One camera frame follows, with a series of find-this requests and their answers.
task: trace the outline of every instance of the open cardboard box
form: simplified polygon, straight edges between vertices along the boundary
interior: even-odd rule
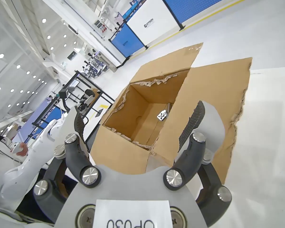
[[[191,68],[202,43],[143,65],[102,117],[91,149],[96,164],[124,174],[172,166],[179,136],[200,100],[212,104],[225,126],[225,140],[212,164],[225,182],[236,141],[252,58]],[[171,111],[163,121],[157,115]]]

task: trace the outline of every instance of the cardboard flap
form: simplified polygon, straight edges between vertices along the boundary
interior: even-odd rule
[[[244,96],[249,83],[252,58],[191,68],[169,117],[161,130],[153,151],[168,161],[173,161],[179,149],[179,136],[188,123],[197,103],[205,101],[213,105],[225,127],[225,140],[220,148],[231,157],[235,143],[235,123],[242,113]],[[215,160],[215,170],[222,182],[225,181],[230,160]]]
[[[190,68],[202,45],[199,43],[185,47],[142,65],[130,83],[150,80],[152,77],[164,76]]]
[[[90,153],[96,164],[131,175],[145,173],[149,157],[149,151],[104,126],[99,127]]]

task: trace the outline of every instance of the human hand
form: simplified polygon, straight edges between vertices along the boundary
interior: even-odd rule
[[[24,157],[27,154],[29,149],[28,149],[26,143],[23,143],[23,142],[20,143],[20,148],[22,148],[22,151],[17,152],[16,155]]]

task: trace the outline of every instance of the white partition panel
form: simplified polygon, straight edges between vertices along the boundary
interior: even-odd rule
[[[145,45],[178,26],[162,0],[146,0],[127,24]]]

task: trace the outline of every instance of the white label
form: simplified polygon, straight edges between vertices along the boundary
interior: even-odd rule
[[[173,228],[169,201],[96,201],[93,227]]]

